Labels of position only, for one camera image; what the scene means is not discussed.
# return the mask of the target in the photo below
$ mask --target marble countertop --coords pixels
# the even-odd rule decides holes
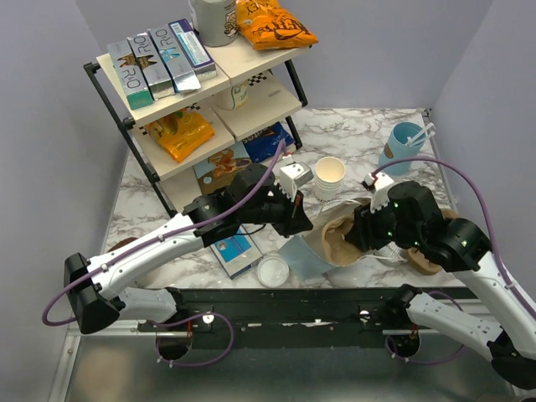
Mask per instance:
[[[338,198],[366,197],[360,182],[372,172],[378,156],[387,142],[392,127],[401,121],[424,125],[417,110],[383,109],[304,109],[293,116],[303,141],[303,148],[295,152],[298,162],[314,166],[321,157],[341,158],[347,166],[347,175]],[[433,155],[429,143],[423,154]],[[414,179],[432,190],[440,206],[449,206],[445,186],[439,169],[433,164],[413,162],[408,174],[400,179]],[[305,195],[305,210],[314,218],[322,204],[312,191],[312,182],[301,190]],[[168,216],[157,195],[145,178],[134,157],[128,156],[121,189],[106,241],[109,249],[128,237],[140,237],[163,225]],[[246,225],[251,231],[257,226]],[[253,240],[263,254],[277,252],[287,241],[271,226],[253,234]],[[262,288],[253,267],[231,280],[211,249],[200,250],[177,258],[156,269],[139,281],[140,285],[160,288]],[[349,267],[330,271],[317,280],[301,281],[291,273],[284,288],[329,287],[398,287],[403,283],[413,286],[463,286],[451,274],[444,271],[434,276],[423,276],[408,264],[391,267],[372,258],[363,259]]]

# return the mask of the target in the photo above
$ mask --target white jar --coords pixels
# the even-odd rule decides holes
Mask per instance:
[[[214,103],[220,109],[233,111],[241,107],[248,99],[248,80],[231,86],[214,95]]]

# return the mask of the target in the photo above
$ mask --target gray wall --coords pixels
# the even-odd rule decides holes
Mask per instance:
[[[435,104],[440,154],[481,187],[503,259],[536,296],[536,15],[534,0],[496,0]],[[471,190],[452,178],[460,210],[481,219]]]
[[[72,0],[0,13],[0,400],[48,400],[65,328],[41,324],[64,258],[99,251],[125,148],[82,65],[100,52]],[[68,317],[62,301],[52,318]]]
[[[76,2],[103,50],[189,17],[187,0]],[[328,107],[430,107],[491,2],[281,0],[321,40],[296,68],[311,105]]]

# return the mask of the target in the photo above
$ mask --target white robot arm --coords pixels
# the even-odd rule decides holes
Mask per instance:
[[[368,175],[363,185],[374,196],[370,206],[355,209],[345,240],[361,250],[391,241],[416,247],[467,285],[497,322],[460,312],[412,286],[388,301],[391,312],[467,345],[511,384],[536,388],[536,303],[511,279],[488,237],[469,220],[443,219],[431,191],[416,182],[394,183],[380,173]]]
[[[289,167],[283,174],[286,181],[281,181],[286,183],[284,190],[272,179],[236,214],[201,229],[181,230],[228,209],[264,170],[242,175],[229,188],[196,198],[184,215],[175,216],[119,250],[90,260],[72,255],[65,262],[66,284],[98,271],[69,293],[80,330],[97,332],[118,319],[169,320],[177,313],[175,294],[167,289],[149,291],[128,286],[172,259],[230,237],[240,224],[271,223],[280,235],[311,229],[303,211],[303,195],[296,185],[306,182],[298,174],[301,170]],[[429,260],[465,283],[497,319],[484,322],[412,286],[402,286],[399,294],[387,301],[393,321],[405,317],[436,329],[491,361],[510,383],[524,389],[536,388],[536,320],[524,304],[532,309],[536,305],[519,284],[515,287],[524,297],[524,304],[514,295],[513,287],[497,267],[489,239],[468,220],[443,219],[430,190],[418,183],[395,184],[385,175],[366,182],[366,187],[374,191],[372,203],[355,209],[354,226],[345,240],[363,251],[381,248],[391,241],[406,249],[417,247]]]

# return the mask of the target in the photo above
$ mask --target blue cup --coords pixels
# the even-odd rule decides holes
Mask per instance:
[[[408,137],[414,137],[420,130],[422,130],[422,127],[408,121],[398,123],[394,126],[389,140],[387,140],[384,150],[379,156],[379,166],[386,165],[398,159],[417,155],[422,146],[425,145],[425,141],[417,143],[416,146],[408,146],[406,143],[408,142]],[[417,140],[422,140],[425,136],[426,133],[424,132]],[[384,172],[389,175],[399,176],[400,174],[407,173],[410,170],[410,165],[411,162],[397,163],[396,165],[387,167]]]

